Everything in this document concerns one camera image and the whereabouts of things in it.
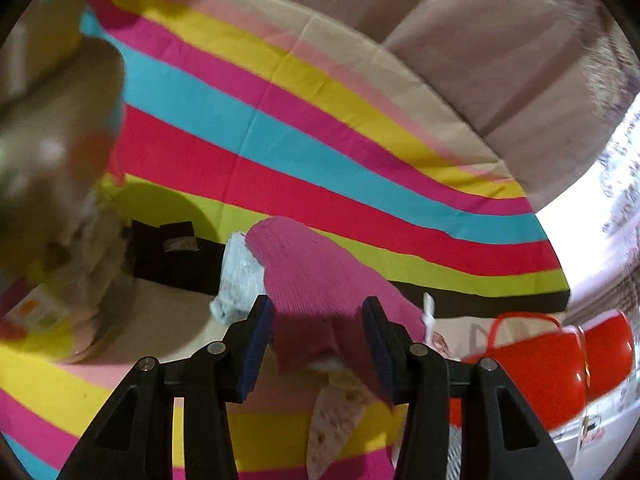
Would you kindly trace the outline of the glass jar gold lid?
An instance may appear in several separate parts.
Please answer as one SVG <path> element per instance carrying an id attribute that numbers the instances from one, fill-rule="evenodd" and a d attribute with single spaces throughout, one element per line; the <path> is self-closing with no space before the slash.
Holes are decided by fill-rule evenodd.
<path id="1" fill-rule="evenodd" d="M 110 330 L 124 258 L 99 185 L 124 119 L 124 61 L 86 0 L 34 0 L 1 47 L 1 341 L 80 361 Z"/>

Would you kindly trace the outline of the black fabric pouch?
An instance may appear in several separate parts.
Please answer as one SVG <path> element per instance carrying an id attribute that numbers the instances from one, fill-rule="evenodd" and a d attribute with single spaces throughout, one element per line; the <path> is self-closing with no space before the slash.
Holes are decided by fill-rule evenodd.
<path id="1" fill-rule="evenodd" d="M 134 220 L 126 256 L 135 278 L 208 296 L 218 294 L 224 244 L 196 237 L 190 221 L 149 226 Z"/>

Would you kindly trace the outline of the purple white storage box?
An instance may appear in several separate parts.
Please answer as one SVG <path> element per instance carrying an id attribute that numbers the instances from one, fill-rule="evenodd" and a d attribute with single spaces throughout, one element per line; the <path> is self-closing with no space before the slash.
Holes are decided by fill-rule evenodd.
<path id="1" fill-rule="evenodd" d="M 631 435 L 639 419 L 639 388 L 627 380 L 582 414 L 551 433 L 575 477 L 602 476 Z"/>

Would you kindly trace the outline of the red leaf print cloth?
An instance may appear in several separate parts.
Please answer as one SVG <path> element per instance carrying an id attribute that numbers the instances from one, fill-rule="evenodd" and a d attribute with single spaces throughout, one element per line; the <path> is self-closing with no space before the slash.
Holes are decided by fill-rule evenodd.
<path id="1" fill-rule="evenodd" d="M 311 370 L 326 374 L 314 402 L 306 451 L 308 479 L 320 479 L 340 458 L 367 407 L 378 398 L 337 358 L 314 362 Z"/>

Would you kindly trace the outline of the red thermos bottle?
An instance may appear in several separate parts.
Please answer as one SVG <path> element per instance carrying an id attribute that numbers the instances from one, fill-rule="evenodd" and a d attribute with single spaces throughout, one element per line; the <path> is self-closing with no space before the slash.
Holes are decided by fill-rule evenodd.
<path id="1" fill-rule="evenodd" d="M 580 325 L 534 312 L 462 316 L 438 320 L 436 330 L 455 358 L 496 360 L 548 430 L 576 419 L 634 367 L 634 334 L 619 310 Z"/>

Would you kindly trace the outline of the magenta knit sock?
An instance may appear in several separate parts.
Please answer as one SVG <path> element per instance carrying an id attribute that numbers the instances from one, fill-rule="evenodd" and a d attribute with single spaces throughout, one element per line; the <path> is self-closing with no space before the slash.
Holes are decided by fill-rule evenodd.
<path id="1" fill-rule="evenodd" d="M 279 370 L 288 374 L 339 359 L 388 402 L 363 330 L 362 304 L 378 298 L 387 318 L 405 326 L 414 341 L 425 337 L 422 310 L 347 249 L 292 219 L 256 223 L 245 243 L 264 267 L 265 290 L 274 305 L 272 348 Z"/>

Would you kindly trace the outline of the light blue fluffy sock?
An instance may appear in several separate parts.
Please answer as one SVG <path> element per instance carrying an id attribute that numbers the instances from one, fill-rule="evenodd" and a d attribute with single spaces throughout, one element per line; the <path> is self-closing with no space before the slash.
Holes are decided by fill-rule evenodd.
<path id="1" fill-rule="evenodd" d="M 258 296 L 266 294 L 265 268 L 247 247 L 245 234 L 233 232 L 224 246 L 218 294 L 209 304 L 222 325 L 245 320 Z"/>

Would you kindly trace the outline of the striped colourful tablecloth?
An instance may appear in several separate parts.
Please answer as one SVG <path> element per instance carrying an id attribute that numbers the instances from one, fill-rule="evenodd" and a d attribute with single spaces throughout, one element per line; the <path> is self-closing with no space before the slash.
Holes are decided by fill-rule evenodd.
<path id="1" fill-rule="evenodd" d="M 124 258 L 88 356 L 1 345 L 1 433 L 54 479 L 131 360 L 193 350 L 205 298 L 129 269 L 134 220 L 224 244 L 271 217 L 333 240 L 450 318 L 564 308 L 568 285 L 523 189 L 426 84 L 283 0 L 86 0 L 81 31 L 124 61 L 124 119 L 99 189 Z"/>

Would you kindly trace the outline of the floral lace curtain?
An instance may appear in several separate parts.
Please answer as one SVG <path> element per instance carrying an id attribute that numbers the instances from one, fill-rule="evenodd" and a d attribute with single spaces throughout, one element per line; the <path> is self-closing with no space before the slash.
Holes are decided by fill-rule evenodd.
<path id="1" fill-rule="evenodd" d="M 587 253 L 577 258 L 571 318 L 639 299 L 639 102 L 634 101 L 591 168 L 596 180 L 582 218 L 594 227 L 578 237 Z"/>

